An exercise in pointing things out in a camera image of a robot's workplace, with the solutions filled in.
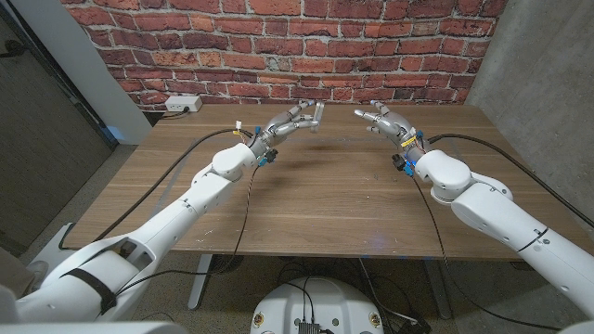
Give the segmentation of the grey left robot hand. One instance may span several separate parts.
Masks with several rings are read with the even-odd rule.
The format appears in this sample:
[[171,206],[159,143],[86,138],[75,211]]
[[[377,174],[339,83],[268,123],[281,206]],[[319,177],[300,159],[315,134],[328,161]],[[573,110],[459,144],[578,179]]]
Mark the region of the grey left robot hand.
[[262,159],[272,147],[284,142],[298,129],[309,128],[311,133],[317,133],[324,107],[324,102],[309,100],[279,113],[248,144],[254,157]]

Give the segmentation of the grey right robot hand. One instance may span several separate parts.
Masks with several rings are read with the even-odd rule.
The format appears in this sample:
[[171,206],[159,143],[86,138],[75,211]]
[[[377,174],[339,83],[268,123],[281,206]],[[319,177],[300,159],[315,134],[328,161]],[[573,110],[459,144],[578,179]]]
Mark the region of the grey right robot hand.
[[431,150],[429,142],[421,130],[417,130],[402,115],[390,111],[383,103],[371,100],[370,104],[379,112],[366,112],[356,109],[354,114],[372,123],[367,130],[386,136],[398,148],[399,152],[392,156],[393,164],[398,171],[413,176],[418,160]]

